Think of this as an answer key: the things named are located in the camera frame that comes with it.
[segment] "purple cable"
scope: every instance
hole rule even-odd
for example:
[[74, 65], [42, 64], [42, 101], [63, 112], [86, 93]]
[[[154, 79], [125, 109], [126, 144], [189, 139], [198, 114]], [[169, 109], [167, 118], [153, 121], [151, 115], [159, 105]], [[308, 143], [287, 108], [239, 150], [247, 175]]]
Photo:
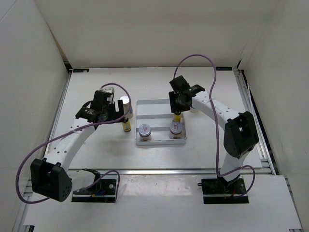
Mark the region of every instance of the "purple cable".
[[[126, 91], [125, 88], [123, 88], [121, 85], [116, 84], [116, 83], [108, 83], [108, 84], [102, 85], [101, 88], [103, 88], [103, 87], [105, 87], [105, 86], [109, 86], [109, 85], [118, 86], [118, 87], [120, 87], [120, 88], [127, 94], [127, 96], [129, 97], [129, 101], [130, 101], [130, 102], [129, 102], [128, 111], [127, 111], [124, 115], [122, 115], [121, 117], [119, 117], [118, 119], [115, 119], [115, 120], [112, 120], [112, 121], [107, 121], [107, 122], [89, 123], [88, 125], [84, 125], [84, 126], [79, 127], [78, 129], [76, 129], [77, 131], [80, 131], [80, 130], [83, 129], [83, 128], [87, 128], [87, 127], [91, 127], [91, 126], [99, 126], [99, 125], [103, 125], [103, 124], [111, 124], [111, 123], [118, 122], [119, 120], [121, 120], [122, 118], [124, 118], [124, 117], [130, 112], [130, 109], [131, 109], [131, 97], [130, 97], [128, 91]], [[16, 174], [15, 188], [16, 188], [17, 196], [18, 196], [18, 198], [19, 198], [22, 202], [24, 202], [24, 203], [26, 203], [26, 204], [36, 204], [36, 203], [44, 202], [44, 201], [46, 201], [46, 200], [49, 199], [49, 198], [47, 197], [47, 198], [44, 198], [44, 199], [41, 199], [41, 200], [38, 200], [38, 201], [30, 202], [30, 201], [25, 200], [25, 199], [23, 198], [23, 196], [21, 195], [21, 193], [20, 193], [20, 188], [19, 188], [19, 177], [20, 177], [21, 170], [22, 170], [23, 166], [25, 165], [25, 163], [27, 162], [27, 160], [33, 155], [34, 152], [36, 152], [36, 151], [39, 150], [40, 148], [46, 146], [47, 144], [49, 144], [49, 143], [51, 143], [51, 142], [53, 142], [53, 141], [56, 141], [56, 140], [61, 139], [61, 138], [64, 138], [64, 137], [66, 137], [66, 136], [68, 136], [68, 135], [70, 135], [70, 134], [72, 134], [72, 133], [74, 133], [74, 132], [75, 132], [75, 130], [71, 130], [71, 131], [68, 131], [67, 133], [65, 133], [65, 134], [63, 134], [63, 135], [60, 135], [60, 136], [58, 136], [58, 137], [56, 137], [56, 138], [53, 138], [53, 139], [51, 139], [51, 140], [46, 141], [45, 143], [39, 145], [38, 147], [36, 147], [36, 148], [33, 149], [32, 151], [30, 151], [30, 153], [29, 153], [29, 154], [24, 158], [24, 160], [21, 162], [21, 164], [20, 164], [20, 166], [19, 166], [19, 168], [18, 168], [18, 170], [17, 170], [17, 174]], [[117, 184], [117, 187], [119, 187], [120, 175], [119, 175], [119, 173], [118, 173], [116, 170], [108, 171], [106, 174], [104, 174], [103, 176], [101, 176], [101, 178], [103, 178], [105, 175], [107, 175], [107, 174], [110, 173], [110, 172], [116, 172], [116, 173], [117, 173], [117, 175], [118, 175], [118, 184]], [[116, 201], [116, 199], [117, 199], [117, 193], [118, 193], [118, 189], [117, 189], [117, 191], [116, 191], [115, 201]]]
[[247, 189], [247, 191], [245, 191], [243, 194], [237, 196], [237, 197], [242, 197], [242, 196], [244, 196], [245, 194], [247, 194], [247, 193], [250, 191], [250, 189], [252, 188], [252, 186], [253, 186], [253, 184], [254, 184], [254, 181], [255, 181], [255, 170], [254, 170], [254, 168], [253, 168], [252, 166], [250, 166], [250, 165], [244, 165], [244, 166], [242, 166], [242, 167], [235, 168], [235, 169], [233, 169], [233, 170], [231, 170], [231, 171], [229, 171], [229, 172], [227, 172], [227, 173], [224, 173], [224, 174], [220, 174], [220, 172], [219, 172], [219, 153], [220, 153], [220, 146], [219, 146], [219, 141], [220, 141], [220, 140], [219, 140], [219, 122], [218, 122], [218, 116], [217, 116], [216, 108], [215, 108], [215, 106], [214, 106], [214, 104], [213, 104], [212, 97], [211, 97], [211, 96], [212, 96], [212, 91], [213, 91], [214, 85], [216, 84], [216, 80], [217, 80], [217, 70], [216, 70], [215, 64], [214, 64], [213, 61], [212, 61], [209, 57], [207, 57], [207, 56], [204, 56], [204, 55], [201, 55], [201, 54], [192, 54], [192, 55], [189, 55], [189, 56], [183, 58], [183, 59], [179, 62], [179, 64], [177, 65], [177, 67], [176, 67], [176, 69], [175, 69], [173, 79], [175, 79], [177, 70], [178, 70], [178, 68], [180, 67], [180, 65], [181, 65], [186, 59], [188, 59], [188, 58], [190, 58], [190, 57], [203, 57], [203, 58], [207, 59], [207, 60], [211, 63], [211, 65], [212, 65], [212, 67], [213, 67], [213, 70], [214, 70], [213, 83], [212, 83], [211, 89], [210, 89], [210, 91], [209, 91], [209, 100], [210, 100], [210, 103], [211, 103], [211, 107], [212, 107], [213, 114], [214, 114], [214, 121], [215, 121], [215, 124], [216, 124], [216, 141], [217, 141], [217, 148], [216, 148], [216, 150], [217, 150], [217, 151], [216, 151], [216, 173], [217, 173], [217, 176], [218, 176], [218, 177], [224, 177], [224, 176], [226, 176], [226, 175], [229, 175], [229, 174], [231, 174], [231, 173], [233, 173], [233, 172], [235, 172], [235, 171], [241, 170], [241, 169], [243, 169], [243, 168], [251, 168], [251, 169], [252, 169], [253, 178], [252, 178], [251, 185], [249, 186], [249, 188]]

